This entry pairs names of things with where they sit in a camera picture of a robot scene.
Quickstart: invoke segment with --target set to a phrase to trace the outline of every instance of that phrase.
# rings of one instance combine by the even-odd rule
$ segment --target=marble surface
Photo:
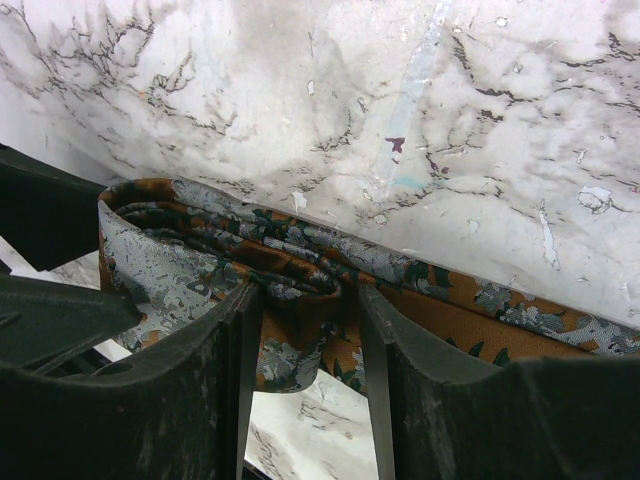
[[[12,275],[99,288],[96,252],[37,272],[0,237],[0,260]],[[114,362],[130,355],[113,340],[95,349]],[[245,460],[274,480],[377,478],[367,399],[325,372],[299,393],[256,392]]]
[[[0,143],[640,326],[639,2],[44,5],[0,0]]]

